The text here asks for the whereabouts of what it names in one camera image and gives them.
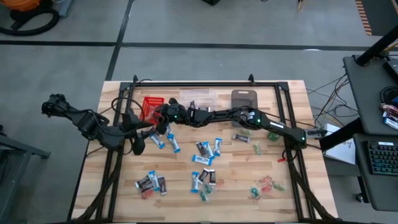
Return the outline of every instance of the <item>gray floor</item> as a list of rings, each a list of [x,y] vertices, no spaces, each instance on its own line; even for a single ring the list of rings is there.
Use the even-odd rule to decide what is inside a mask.
[[[18,38],[0,34],[0,40],[115,42],[127,2],[75,1],[69,18],[48,33]],[[40,16],[27,27],[46,19]],[[0,26],[10,24],[0,6]],[[124,42],[349,47],[369,46],[378,38],[364,33],[354,0],[306,0],[300,13],[293,0],[222,0],[216,7],[199,0],[135,0]],[[77,108],[95,109],[112,53],[113,47],[0,45],[0,124],[10,137],[52,152],[49,160],[33,158],[29,164],[13,221],[66,219],[87,140],[67,120],[40,114],[40,106],[49,94],[64,93]],[[131,80],[133,75],[153,80],[242,80],[252,73],[258,80],[305,80],[308,88],[317,88],[342,76],[342,58],[353,54],[360,52],[122,47],[112,80]],[[328,86],[319,92],[329,95],[332,90]],[[354,106],[348,85],[340,95]],[[309,98],[318,108],[327,100],[318,93]],[[356,178],[333,176],[330,182],[340,218],[397,220],[395,213],[376,212],[352,199],[359,192]]]

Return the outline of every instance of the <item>white paper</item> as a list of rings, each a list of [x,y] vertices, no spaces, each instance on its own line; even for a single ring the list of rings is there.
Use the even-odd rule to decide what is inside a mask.
[[[336,127],[334,125],[326,124],[326,130],[328,131],[326,135],[328,136],[329,134],[331,134],[339,129],[340,129],[339,127]],[[347,141],[327,150],[325,156],[355,165],[354,140],[353,139],[347,140]]]

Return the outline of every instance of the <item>keyboard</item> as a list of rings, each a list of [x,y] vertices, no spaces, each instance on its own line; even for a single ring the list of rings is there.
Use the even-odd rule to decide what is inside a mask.
[[[368,165],[372,174],[398,176],[398,143],[368,141]]]

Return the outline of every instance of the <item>wooden tabletop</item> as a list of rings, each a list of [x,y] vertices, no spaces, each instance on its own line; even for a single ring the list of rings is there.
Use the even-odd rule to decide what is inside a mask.
[[[290,95],[297,121],[313,124],[312,112],[308,102],[303,81],[288,81]],[[117,97],[120,82],[105,82],[98,112],[110,107],[111,101]],[[174,97],[180,98],[180,90],[196,89],[198,87],[144,87],[135,88],[133,99],[142,102],[145,96],[164,97],[166,101]],[[231,92],[234,89],[254,90],[258,95],[258,107],[261,111],[278,115],[278,106],[273,87],[214,87],[218,97],[218,110],[231,107]],[[140,114],[134,105],[134,112]],[[284,100],[284,111],[287,107]],[[112,110],[104,113],[111,123]],[[309,126],[298,124],[301,128]],[[231,122],[213,123],[203,128],[191,128],[172,124],[175,138],[181,152],[174,154],[166,136],[166,143],[159,149],[151,139],[146,139],[146,148],[142,155],[129,154],[123,157],[121,178],[114,222],[293,222],[297,221],[289,169],[285,162],[277,162],[284,150],[282,138],[278,141],[267,139],[267,131],[254,131],[252,142],[259,142],[263,155],[255,154],[252,143],[232,140],[239,129],[233,128]],[[190,192],[192,172],[201,172],[208,168],[204,164],[192,162],[192,156],[199,154],[195,145],[198,141],[209,141],[214,148],[215,138],[222,138],[221,157],[217,157],[211,166],[215,169],[216,178],[223,179],[224,185],[215,193],[209,195],[208,202],[202,202],[198,194]],[[318,141],[308,140],[310,144],[318,145]],[[88,152],[98,148],[96,141],[90,142]],[[130,149],[126,141],[125,151]],[[106,149],[94,152],[86,158],[80,186],[72,217],[81,215],[92,202],[101,186]],[[330,214],[337,217],[325,163],[319,149],[307,147],[303,150],[307,167],[310,188],[321,204]],[[135,181],[143,178],[149,171],[155,170],[157,175],[166,179],[167,195],[154,194],[146,200],[141,199],[136,189]],[[271,176],[282,184],[284,192],[272,189],[263,194],[260,200],[251,198],[250,188],[261,177]],[[303,210],[307,214],[305,199],[301,192]],[[104,210],[108,211],[108,201]]]

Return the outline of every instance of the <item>black hose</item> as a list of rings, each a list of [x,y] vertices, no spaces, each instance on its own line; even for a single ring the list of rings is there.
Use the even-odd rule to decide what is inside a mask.
[[[21,31],[9,30],[9,29],[0,27],[0,33],[7,34],[7,35],[14,35],[14,36],[30,36],[30,35],[37,35],[37,34],[44,33],[46,31],[52,29],[55,25],[57,25],[57,23],[60,19],[58,12],[52,8],[37,9],[37,10],[33,10],[31,12],[21,12],[21,20],[18,21],[20,26],[22,26],[27,21],[31,20],[33,17],[41,15],[41,14],[45,14],[45,13],[50,13],[53,16],[52,16],[51,21],[42,27],[32,29],[32,30],[21,30]]]

